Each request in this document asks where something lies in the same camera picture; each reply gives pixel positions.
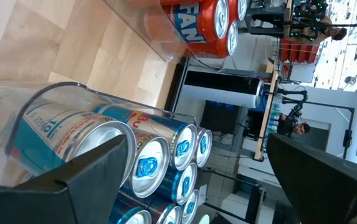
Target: man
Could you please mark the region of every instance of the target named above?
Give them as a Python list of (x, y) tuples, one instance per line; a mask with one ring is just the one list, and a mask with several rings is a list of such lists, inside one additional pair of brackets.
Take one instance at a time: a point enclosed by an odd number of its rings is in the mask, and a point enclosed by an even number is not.
[(287, 123), (285, 122), (285, 120), (286, 120), (286, 115), (280, 114), (278, 130), (277, 130), (278, 134), (283, 134), (283, 135), (287, 135), (291, 133), (305, 134), (305, 133), (309, 133), (311, 130), (310, 125), (306, 123), (296, 124), (292, 126), (291, 123)]
[[(260, 21), (264, 22), (269, 22), (273, 24), (276, 27), (281, 27), (283, 28), (283, 16), (281, 15), (271, 15), (271, 14), (266, 14), (266, 15), (255, 15), (253, 16), (253, 19), (258, 19)], [(318, 45), (321, 42), (323, 42), (325, 39), (331, 37), (332, 40), (342, 40), (345, 38), (347, 35), (347, 29), (346, 28), (337, 28), (337, 27), (327, 27), (326, 25), (332, 24), (332, 20), (328, 17), (325, 16), (321, 21), (317, 22), (316, 26), (318, 27), (318, 30), (311, 30), (309, 27), (302, 28), (303, 26), (301, 24), (292, 24), (292, 32), (301, 32), (303, 35), (307, 36), (314, 36), (314, 33), (317, 33), (317, 37), (315, 40), (310, 41), (307, 38), (304, 37), (291, 37), (288, 38), (288, 40), (296, 40), (299, 42), (299, 44), (311, 44), (311, 45)], [(278, 38), (284, 38), (283, 34), (277, 34), (273, 35), (274, 37)]]

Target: wooden floor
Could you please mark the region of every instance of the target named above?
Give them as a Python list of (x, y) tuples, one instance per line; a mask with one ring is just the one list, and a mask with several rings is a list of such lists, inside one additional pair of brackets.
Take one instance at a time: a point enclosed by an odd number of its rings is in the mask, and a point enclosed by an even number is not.
[(0, 0), (0, 80), (75, 80), (163, 107), (174, 69), (102, 0)]

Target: white cabinet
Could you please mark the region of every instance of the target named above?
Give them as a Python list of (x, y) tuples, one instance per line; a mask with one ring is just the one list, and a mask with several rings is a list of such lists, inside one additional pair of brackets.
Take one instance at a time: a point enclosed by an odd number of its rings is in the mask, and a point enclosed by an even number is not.
[[(226, 197), (222, 201), (221, 208), (241, 218), (245, 218), (248, 204), (249, 195), (243, 192), (238, 192), (236, 194), (230, 194), (228, 197)], [(261, 207), (259, 207), (259, 212), (259, 221), (257, 224), (272, 224), (272, 220), (274, 219), (275, 213), (275, 202), (263, 202)], [(246, 222), (240, 221), (224, 213), (220, 214), (232, 224), (247, 224)]]
[(238, 173), (276, 187), (281, 187), (268, 159), (258, 162), (242, 158), (239, 160)]

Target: blue and silver can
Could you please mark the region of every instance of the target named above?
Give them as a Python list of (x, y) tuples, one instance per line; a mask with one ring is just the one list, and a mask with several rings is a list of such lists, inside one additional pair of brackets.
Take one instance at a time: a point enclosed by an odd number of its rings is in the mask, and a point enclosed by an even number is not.
[(131, 128), (108, 116), (39, 98), (28, 107), (19, 122), (11, 156), (37, 176), (121, 134), (125, 134), (128, 140), (123, 184), (136, 155)]
[(156, 190), (156, 194), (166, 200), (182, 205), (192, 193), (197, 175), (198, 167), (194, 162), (181, 171), (168, 168), (163, 181)]
[(188, 198), (188, 201), (181, 206), (183, 210), (182, 224), (191, 224), (198, 210), (199, 191), (193, 190)]
[(151, 214), (140, 206), (135, 206), (116, 198), (109, 216), (109, 224), (151, 224)]
[(131, 205), (140, 206), (147, 210), (152, 217), (152, 224), (180, 224), (183, 216), (179, 206), (165, 201), (156, 195), (147, 198), (136, 198), (126, 192), (119, 191), (117, 200)]
[(198, 167), (203, 167), (210, 156), (213, 134), (205, 128), (196, 127), (196, 129), (198, 130), (198, 143), (194, 153), (194, 162)]
[(166, 138), (169, 142), (170, 166), (173, 168), (183, 170), (192, 161), (198, 134), (193, 124), (142, 111), (133, 111), (120, 105), (103, 104), (94, 112), (123, 121), (130, 127)]
[(134, 167), (123, 189), (139, 198), (151, 195), (160, 185), (169, 164), (165, 138), (133, 128), (136, 138)]

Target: water bottle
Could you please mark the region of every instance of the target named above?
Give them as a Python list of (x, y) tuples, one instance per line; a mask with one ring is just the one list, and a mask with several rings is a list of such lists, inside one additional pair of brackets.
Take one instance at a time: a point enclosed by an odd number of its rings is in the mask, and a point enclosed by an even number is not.
[(280, 118), (280, 111), (272, 109), (270, 113), (270, 117), (271, 119), (278, 121)]
[(280, 114), (280, 108), (272, 108), (271, 113), (273, 114)]
[(269, 122), (269, 125), (275, 125), (275, 126), (278, 126), (279, 125), (279, 121), (276, 121), (276, 120), (271, 120)]
[(269, 130), (270, 133), (276, 133), (277, 130), (278, 130), (278, 126), (269, 124), (268, 125), (268, 130)]

